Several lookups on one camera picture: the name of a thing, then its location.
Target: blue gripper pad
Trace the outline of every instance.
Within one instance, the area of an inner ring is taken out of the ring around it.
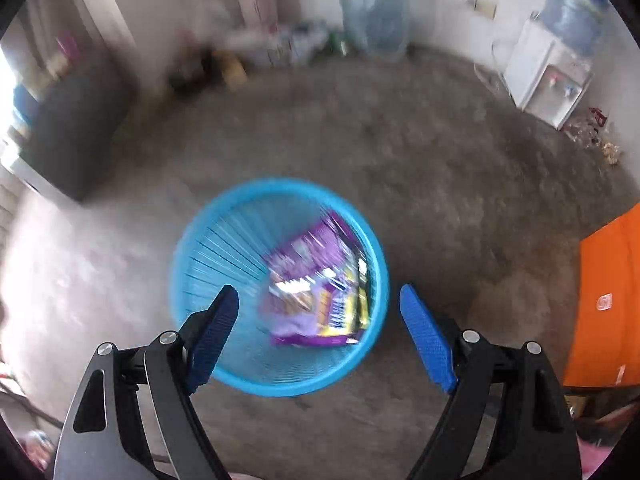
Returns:
[[[450,394],[458,382],[451,347],[411,285],[400,289],[400,313],[430,379]]]
[[[204,311],[191,314],[192,316],[208,314],[209,319],[190,352],[191,359],[185,379],[185,387],[189,395],[194,394],[199,386],[209,382],[213,368],[238,318],[238,308],[238,293],[230,286],[225,286],[214,300],[214,304],[209,307],[211,313]]]

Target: orange storage bin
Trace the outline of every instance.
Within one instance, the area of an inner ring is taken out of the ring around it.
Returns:
[[[563,382],[640,384],[640,204],[580,243],[580,303]]]

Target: gray floor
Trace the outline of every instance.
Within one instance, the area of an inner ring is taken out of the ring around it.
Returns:
[[[229,469],[267,480],[402,478],[446,396],[399,319],[399,286],[415,283],[433,308],[494,342],[537,339],[561,373],[578,241],[638,198],[622,168],[601,159],[441,54],[264,73],[236,94],[131,121],[82,207],[29,195],[3,271],[2,351],[31,399],[62,417],[99,343],[146,344],[174,325],[168,268],[199,208],[251,178],[308,178],[355,204],[382,242],[392,298],[379,342],[321,392],[264,399],[209,383],[194,405]]]

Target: blue plastic basket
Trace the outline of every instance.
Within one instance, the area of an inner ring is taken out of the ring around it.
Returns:
[[[335,348],[274,346],[258,303],[268,285],[262,259],[302,234],[327,211],[337,212],[364,250],[370,279],[370,325],[357,344]],[[331,191],[299,180],[259,180],[217,197],[187,227],[174,254],[170,297],[180,326],[207,308],[223,285],[238,290],[240,312],[213,377],[244,392],[288,397],[340,380],[375,342],[386,315],[388,272],[364,218]]]

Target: silver screw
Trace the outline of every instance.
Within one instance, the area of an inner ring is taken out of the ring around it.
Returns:
[[[172,332],[171,330],[169,330],[168,332],[162,332],[160,335],[160,342],[163,345],[170,345],[176,339],[178,339],[177,333]]]
[[[480,334],[475,330],[465,330],[462,333],[462,339],[464,339],[467,343],[477,343],[480,341]]]
[[[527,350],[532,354],[539,354],[542,352],[542,347],[535,341],[529,341],[527,343]]]
[[[111,343],[102,343],[98,346],[98,355],[109,355],[113,350],[113,345]]]

